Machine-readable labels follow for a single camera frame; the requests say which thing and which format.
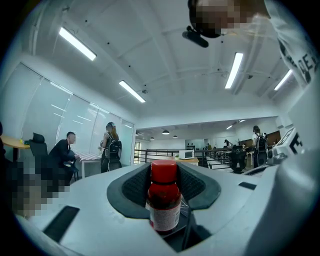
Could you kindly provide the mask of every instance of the desk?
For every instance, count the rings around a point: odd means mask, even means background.
[[[100,163],[101,156],[97,154],[92,153],[81,153],[81,152],[75,152],[76,155],[79,155],[80,162],[81,162],[81,175],[82,179],[84,179],[85,176],[85,163]]]
[[[251,152],[246,153],[246,155],[251,155],[251,166],[254,165],[254,158],[253,158],[253,156],[252,156],[253,153],[254,153],[254,151],[251,151]]]
[[[26,150],[30,149],[30,145],[24,145],[20,142],[20,139],[9,137],[6,135],[1,135],[1,140],[3,145],[9,146],[13,148],[13,161],[16,162],[18,160],[18,150]]]
[[[181,162],[181,163],[189,163],[189,164],[192,164],[192,165],[199,165],[199,160],[197,157],[194,157],[193,159],[177,159],[173,156],[170,157],[170,160],[174,160],[176,162]]]

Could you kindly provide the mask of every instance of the white label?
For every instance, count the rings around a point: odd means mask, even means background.
[[[169,210],[159,210],[152,208],[148,202],[145,204],[145,208],[150,211],[150,220],[153,223],[153,229],[156,231],[168,231],[172,230],[179,222],[180,205]]]

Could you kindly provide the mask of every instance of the glass partition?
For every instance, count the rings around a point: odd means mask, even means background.
[[[122,120],[121,124],[121,143],[122,152],[120,162],[122,166],[131,165],[132,144],[134,135],[134,125],[130,122]]]
[[[21,138],[28,106],[42,79],[21,63],[12,72],[0,92],[0,120],[4,135]]]
[[[94,112],[97,112],[97,116],[93,127],[90,152],[93,154],[99,154],[100,150],[98,149],[98,147],[100,146],[100,142],[104,139],[106,126],[109,122],[113,122],[115,124],[119,139],[122,139],[120,135],[121,119],[118,116],[113,115],[98,106],[95,106],[93,108]]]
[[[96,117],[95,108],[89,102],[72,95],[63,111],[56,142],[65,139],[68,132],[73,132],[76,140],[70,146],[71,150],[75,153],[89,153]]]
[[[27,141],[33,138],[33,133],[43,135],[49,153],[56,144],[58,127],[70,96],[49,80],[42,80],[27,110],[22,138]]]

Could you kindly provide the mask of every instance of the bottle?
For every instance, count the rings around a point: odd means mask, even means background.
[[[179,223],[182,195],[176,184],[177,164],[173,160],[155,160],[151,164],[151,185],[145,207],[150,224],[160,235],[174,231]]]

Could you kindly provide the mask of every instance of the red bottle cap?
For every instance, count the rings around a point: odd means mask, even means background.
[[[155,160],[151,164],[151,181],[170,183],[177,180],[177,164],[173,160]]]

